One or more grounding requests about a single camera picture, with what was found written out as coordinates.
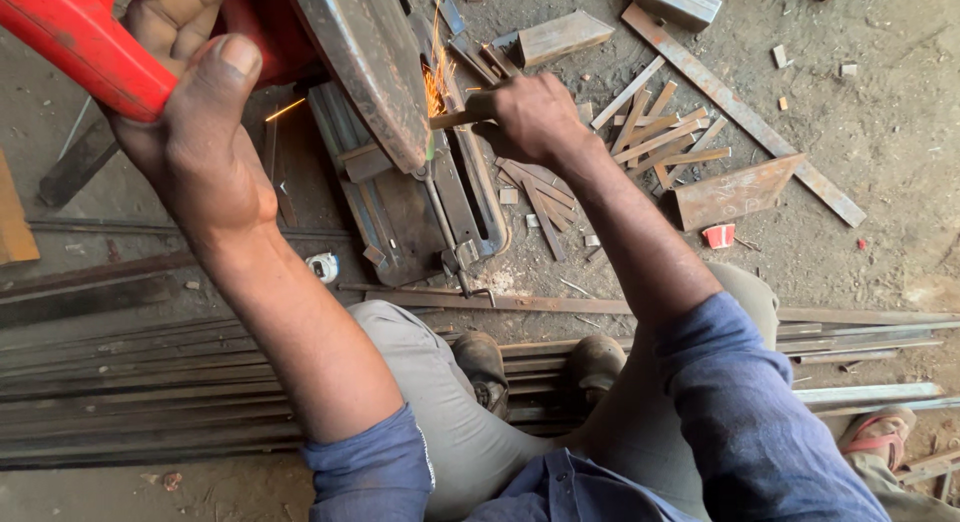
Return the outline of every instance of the sandal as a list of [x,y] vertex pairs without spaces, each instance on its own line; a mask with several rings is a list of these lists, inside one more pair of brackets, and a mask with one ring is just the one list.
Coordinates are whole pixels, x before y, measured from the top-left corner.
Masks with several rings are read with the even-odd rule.
[[853,423],[850,424],[846,429],[844,434],[840,436],[840,440],[837,441],[837,447],[840,449],[840,454],[855,453],[857,451],[866,451],[868,449],[878,449],[880,447],[886,447],[889,445],[890,459],[887,460],[887,467],[890,469],[890,471],[894,471],[901,465],[901,462],[904,459],[904,439],[900,437],[899,434],[893,432],[878,437],[857,439],[859,433],[865,428],[880,419],[889,417],[898,417],[902,419],[906,423],[908,430],[913,430],[913,426],[917,424],[917,415],[915,415],[909,407],[905,407],[903,405],[890,405],[889,407],[882,408],[880,411],[868,413],[853,421]]

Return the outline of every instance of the man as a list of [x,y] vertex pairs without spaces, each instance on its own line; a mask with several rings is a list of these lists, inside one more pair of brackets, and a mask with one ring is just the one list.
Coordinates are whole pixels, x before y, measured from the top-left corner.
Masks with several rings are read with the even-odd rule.
[[[476,403],[448,345],[414,316],[382,302],[343,309],[278,230],[277,198],[239,124],[260,55],[244,37],[208,41],[219,2],[130,4],[126,27],[180,81],[160,122],[109,118],[283,383],[316,470],[311,519],[888,519],[791,394],[790,366],[770,351],[769,287],[705,265],[552,76],[468,105],[495,120],[474,131],[498,155],[570,185],[644,328],[585,425],[556,441],[519,432]],[[911,418],[882,412],[844,446],[861,477],[881,482],[874,490],[886,486],[878,497],[917,505],[887,468]],[[926,506],[926,519],[955,519]]]

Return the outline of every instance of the work boot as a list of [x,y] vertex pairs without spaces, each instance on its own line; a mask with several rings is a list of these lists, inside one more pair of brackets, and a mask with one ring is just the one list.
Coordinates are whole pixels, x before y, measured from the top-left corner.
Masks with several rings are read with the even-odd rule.
[[610,391],[626,363],[627,355],[620,344],[602,334],[580,340],[567,360],[571,378],[583,389],[586,403],[591,407]]
[[507,420],[510,394],[497,342],[486,332],[467,332],[453,342],[453,358],[473,385],[477,403]]

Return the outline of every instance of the workshop floor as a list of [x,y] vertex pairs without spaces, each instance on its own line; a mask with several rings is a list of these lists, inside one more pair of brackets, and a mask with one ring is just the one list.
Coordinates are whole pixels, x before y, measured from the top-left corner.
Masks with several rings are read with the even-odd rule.
[[[428,11],[430,0],[412,0]],[[762,252],[736,245],[705,249],[688,235],[704,259],[759,273],[780,300],[791,306],[960,311],[960,182],[954,153],[960,151],[960,33],[954,11],[960,0],[723,0],[716,22],[701,35],[671,32],[707,68],[753,107],[792,145],[867,212],[860,228],[848,228],[796,181],[787,185],[776,209],[738,219],[737,235]],[[486,0],[468,5],[455,0],[469,37],[489,41],[577,9],[615,25],[606,44],[543,66],[556,73],[578,103],[606,106],[654,53],[618,19],[627,0]],[[770,50],[786,48],[791,67],[776,70]],[[856,63],[855,77],[839,77],[841,64]],[[588,81],[583,74],[591,75]],[[38,182],[57,158],[86,94],[26,48],[0,32],[0,145],[6,154],[28,217],[52,215],[36,199]],[[692,86],[665,67],[654,76],[656,94],[667,80],[679,84],[669,111],[686,113],[698,104],[718,113]],[[260,93],[246,111],[251,135],[262,131],[262,116],[286,90]],[[779,111],[785,96],[789,110]],[[84,121],[96,116],[91,111]],[[767,157],[735,126],[714,143],[733,147],[733,158],[712,162],[708,175]],[[348,227],[328,191],[302,179],[293,192],[301,223]],[[561,236],[569,255],[555,263],[540,233],[523,223],[530,209],[508,207],[512,245],[501,257],[476,267],[477,286],[498,293],[579,297],[560,279],[598,298],[622,297],[606,261],[587,263],[581,222]],[[62,212],[62,216],[167,220],[148,184],[123,155],[115,157]],[[123,258],[141,258],[179,249],[178,238],[115,235]],[[858,238],[867,241],[859,250]],[[102,235],[39,233],[42,260],[0,271],[4,279],[24,278],[106,262]],[[66,253],[66,244],[83,244],[84,255]],[[306,253],[324,250],[299,250]],[[336,248],[354,273],[359,266],[349,245]],[[94,325],[167,322],[223,313],[223,301],[197,269],[177,272],[182,282],[201,281],[174,304],[83,318],[42,329],[3,332],[2,336],[45,336]],[[570,339],[603,332],[631,332],[631,317],[594,316],[602,327],[565,315],[519,312],[445,312],[426,316],[428,324],[490,332],[501,343]],[[855,375],[835,366],[807,365],[797,377],[804,387],[936,381],[960,393],[960,335],[946,332],[942,347],[903,352],[893,360],[867,362]],[[927,411],[907,442],[907,457],[930,453],[939,435],[944,446],[960,437],[960,410]],[[144,475],[178,471],[178,490],[150,484]],[[201,518],[214,522],[306,520],[312,501],[309,473],[295,454],[264,454],[160,467],[0,473],[0,511],[8,520],[130,520],[145,522]]]

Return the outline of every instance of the blue shirt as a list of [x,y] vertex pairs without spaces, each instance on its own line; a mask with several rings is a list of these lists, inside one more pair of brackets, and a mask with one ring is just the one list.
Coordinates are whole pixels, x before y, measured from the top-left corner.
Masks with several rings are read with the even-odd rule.
[[[655,333],[654,353],[714,521],[887,521],[833,437],[790,390],[787,358],[763,348],[733,297],[719,293]],[[409,405],[337,443],[307,443],[316,471],[310,520],[421,520],[433,489]],[[537,456],[467,518],[694,520],[653,492],[560,449]]]

